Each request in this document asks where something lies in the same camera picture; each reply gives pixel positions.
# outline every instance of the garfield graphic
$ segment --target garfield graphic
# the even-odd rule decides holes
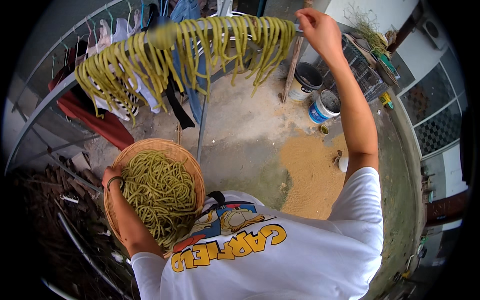
[[[275,216],[257,213],[252,204],[227,204],[199,218],[190,233],[179,240],[173,252],[180,252],[201,239],[230,235],[248,225],[271,220]]]

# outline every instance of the red cloth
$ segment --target red cloth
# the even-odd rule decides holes
[[[63,71],[58,72],[57,76],[48,84],[50,91],[52,91],[60,79],[63,79],[62,76]],[[65,115],[82,120],[88,127],[103,136],[120,151],[135,142],[132,135],[114,114],[107,111],[103,119],[97,118],[85,109],[84,105],[71,91],[66,92],[57,100],[57,104]]]

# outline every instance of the concrete floor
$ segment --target concrete floor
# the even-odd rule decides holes
[[[213,84],[200,162],[207,193],[239,190],[252,194],[271,208],[282,208],[292,180],[287,168],[280,163],[280,149],[288,138],[300,134],[322,138],[318,125],[308,117],[309,103],[279,103],[278,94],[283,91],[286,71],[285,66],[280,66],[253,98],[250,98],[252,78],[244,80],[244,75],[237,76],[235,87],[230,85],[231,76]],[[380,102],[375,100],[370,106],[379,137],[385,242],[383,264],[366,299],[379,296],[393,283],[394,274],[403,271],[414,248],[416,226],[412,221],[416,219],[416,198],[401,140]],[[190,114],[188,104],[184,107]],[[177,120],[171,109],[169,111],[169,114],[154,115],[143,107],[136,117],[136,127],[132,128],[131,122],[125,126],[136,141],[151,137],[176,141]],[[341,123],[328,120],[326,124],[330,134],[323,137],[323,141],[330,146],[332,139],[342,134]],[[198,127],[188,128],[181,137],[181,145],[194,156],[198,131]],[[87,142],[85,147],[98,176],[120,153],[104,139]]]

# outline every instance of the sawdust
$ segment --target sawdust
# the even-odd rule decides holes
[[[321,139],[301,134],[290,137],[280,150],[280,161],[293,180],[282,212],[313,219],[327,219],[343,187],[345,174],[334,159],[337,150],[348,156],[343,134],[327,147]]]

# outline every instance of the wrist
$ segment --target wrist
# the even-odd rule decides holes
[[[120,182],[120,179],[113,180],[109,186],[110,192],[120,192]]]
[[[113,191],[117,190],[120,191],[123,185],[123,178],[121,176],[114,176],[108,180],[107,183],[107,190]]]
[[[332,57],[326,58],[325,62],[328,65],[328,68],[330,69],[331,72],[350,70],[348,61],[343,55],[343,53],[333,58]]]

